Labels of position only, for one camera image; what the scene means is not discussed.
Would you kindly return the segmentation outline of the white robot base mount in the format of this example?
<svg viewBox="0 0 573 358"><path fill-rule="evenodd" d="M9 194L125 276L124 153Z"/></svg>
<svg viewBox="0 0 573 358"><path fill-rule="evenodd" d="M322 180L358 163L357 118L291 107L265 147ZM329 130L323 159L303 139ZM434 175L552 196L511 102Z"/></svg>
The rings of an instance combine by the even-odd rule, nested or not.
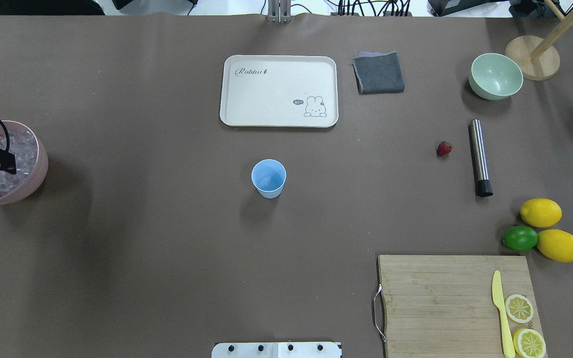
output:
<svg viewBox="0 0 573 358"><path fill-rule="evenodd" d="M214 345L212 358L342 358L336 342L252 342Z"/></svg>

